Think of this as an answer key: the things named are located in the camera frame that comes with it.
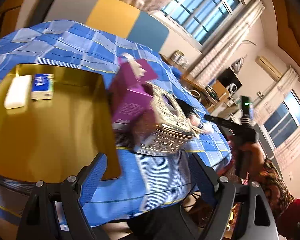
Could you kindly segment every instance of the blue plaid tablecloth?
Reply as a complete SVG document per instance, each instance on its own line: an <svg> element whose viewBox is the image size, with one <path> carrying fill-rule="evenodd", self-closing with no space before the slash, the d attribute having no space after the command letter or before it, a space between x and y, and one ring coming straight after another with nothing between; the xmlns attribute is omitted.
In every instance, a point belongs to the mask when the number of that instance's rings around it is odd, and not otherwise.
<svg viewBox="0 0 300 240"><path fill-rule="evenodd" d="M141 44L89 28L68 20L58 20L22 28L0 39L0 82L19 63L60 65L88 70L103 75L106 88L118 71L118 57L127 52L136 59L146 59L158 74L153 83L177 98L194 106L201 119L204 107L180 85L171 68L157 52ZM231 159L230 149L216 125L214 133L200 135L184 149L169 157L136 155L117 138L117 153L122 175L102 181L92 200L83 207L91 226L114 219L135 217L157 207L182 200L191 189L188 155L197 152L204 163L215 169L224 167ZM27 196L10 190L7 196L26 201ZM18 224L22 204L9 204L0 195L0 216ZM57 203L61 227L66 222Z"/></svg>

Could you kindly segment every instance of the window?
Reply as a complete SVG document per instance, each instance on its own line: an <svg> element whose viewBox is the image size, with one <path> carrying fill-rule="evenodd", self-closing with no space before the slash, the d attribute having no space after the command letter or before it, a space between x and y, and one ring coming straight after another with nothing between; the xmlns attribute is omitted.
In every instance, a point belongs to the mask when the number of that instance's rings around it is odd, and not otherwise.
<svg viewBox="0 0 300 240"><path fill-rule="evenodd" d="M291 91L279 108L265 122L275 147L282 144L300 125L300 102Z"/></svg>
<svg viewBox="0 0 300 240"><path fill-rule="evenodd" d="M239 4L239 0L173 0L161 11L203 44Z"/></svg>

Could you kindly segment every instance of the wall outlet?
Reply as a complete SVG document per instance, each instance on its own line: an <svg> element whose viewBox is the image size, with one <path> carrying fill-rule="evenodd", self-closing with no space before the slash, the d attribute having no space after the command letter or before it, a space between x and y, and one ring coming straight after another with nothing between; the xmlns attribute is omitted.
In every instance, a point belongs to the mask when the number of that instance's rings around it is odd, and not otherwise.
<svg viewBox="0 0 300 240"><path fill-rule="evenodd" d="M293 180L292 171L289 172L289 177L290 177L290 181L292 181Z"/></svg>

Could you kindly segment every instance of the yellow panel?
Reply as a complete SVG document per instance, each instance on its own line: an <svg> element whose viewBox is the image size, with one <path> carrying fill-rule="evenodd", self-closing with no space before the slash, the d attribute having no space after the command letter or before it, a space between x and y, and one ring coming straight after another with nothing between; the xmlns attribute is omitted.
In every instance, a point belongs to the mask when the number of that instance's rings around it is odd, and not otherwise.
<svg viewBox="0 0 300 240"><path fill-rule="evenodd" d="M89 165L97 152L108 166L103 179L120 176L111 114L102 75L74 68L21 64L19 75L54 74L51 100L5 109L15 69L0 84L0 175L24 181L62 182Z"/></svg>
<svg viewBox="0 0 300 240"><path fill-rule="evenodd" d="M98 0L86 25L127 38L140 10L118 0Z"/></svg>

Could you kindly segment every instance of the hand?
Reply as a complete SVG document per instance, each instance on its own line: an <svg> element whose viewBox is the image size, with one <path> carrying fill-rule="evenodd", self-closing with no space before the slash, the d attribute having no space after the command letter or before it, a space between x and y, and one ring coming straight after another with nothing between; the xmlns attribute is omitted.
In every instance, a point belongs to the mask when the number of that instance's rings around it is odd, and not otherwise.
<svg viewBox="0 0 300 240"><path fill-rule="evenodd" d="M237 156L238 149L242 150L246 154L251 154L248 172L250 179L255 178L262 170L263 164L265 163L265 155L260 144L245 143L244 145L238 147L237 145L235 145L233 137L230 137L230 141L228 143L234 158L236 158Z"/></svg>

